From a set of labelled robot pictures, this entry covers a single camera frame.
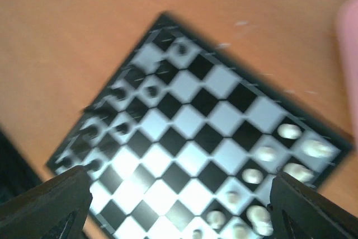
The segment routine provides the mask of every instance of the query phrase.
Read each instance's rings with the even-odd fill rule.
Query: white chess piece
[[[223,212],[213,210],[207,214],[206,220],[208,221],[211,228],[220,229],[224,225],[226,217]]]
[[[281,124],[277,129],[278,134],[286,139],[297,139],[301,136],[301,129],[293,124]]]
[[[192,232],[192,239],[202,239],[202,231],[196,229]]]
[[[228,203],[232,206],[236,206],[240,201],[240,194],[237,191],[227,192]]]
[[[332,148],[317,140],[307,140],[302,145],[303,152],[314,158],[327,158],[333,154]]]
[[[247,209],[246,216],[259,235],[269,236],[273,233],[271,217],[266,208],[253,205]]]
[[[242,172],[242,179],[250,184],[259,184],[263,180],[263,174],[257,169],[245,169]]]
[[[233,239],[248,239],[248,233],[245,227],[236,224],[233,227]]]
[[[300,182],[307,182],[313,178],[313,173],[311,170],[297,163],[288,163],[285,165],[284,172]]]
[[[272,162],[276,158],[276,151],[271,147],[260,147],[256,155],[261,161]]]

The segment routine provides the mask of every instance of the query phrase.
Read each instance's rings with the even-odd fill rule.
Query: wooden table
[[[0,0],[0,124],[44,167],[158,12],[182,19],[342,132],[350,117],[334,20],[345,0]],[[321,193],[358,215],[352,154]],[[91,222],[93,238],[100,232]]]

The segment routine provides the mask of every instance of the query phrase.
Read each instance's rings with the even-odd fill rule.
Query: black chess piece
[[[72,160],[69,157],[64,157],[61,161],[55,164],[56,168],[64,167],[64,168],[71,168]]]
[[[99,159],[94,159],[90,163],[84,166],[87,171],[96,172],[101,168],[101,161]]]
[[[183,43],[178,44],[178,53],[180,55],[185,55],[187,53],[187,47]]]
[[[96,136],[98,136],[99,131],[98,128],[95,125],[90,125],[82,130],[80,130],[80,133],[82,134],[82,137],[84,139],[93,139]]]
[[[160,61],[159,67],[157,69],[157,73],[158,74],[166,74],[168,72],[170,72],[170,66],[166,65],[165,61]]]
[[[123,100],[127,97],[127,93],[123,87],[111,89],[111,93],[118,99]]]
[[[117,132],[120,132],[121,134],[128,134],[129,132],[129,124],[128,123],[122,123],[115,127]]]
[[[147,93],[150,97],[156,97],[158,95],[158,87],[156,86],[147,87]]]

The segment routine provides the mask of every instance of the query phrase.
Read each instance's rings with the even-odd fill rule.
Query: chessboard
[[[291,165],[316,189],[351,144],[188,29],[161,14],[47,166],[87,168],[109,238],[273,238],[247,211],[270,203],[275,175]]]

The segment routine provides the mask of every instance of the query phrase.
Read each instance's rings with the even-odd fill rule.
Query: pink object
[[[358,0],[348,0],[339,10],[337,20],[343,72],[356,145],[358,144]]]

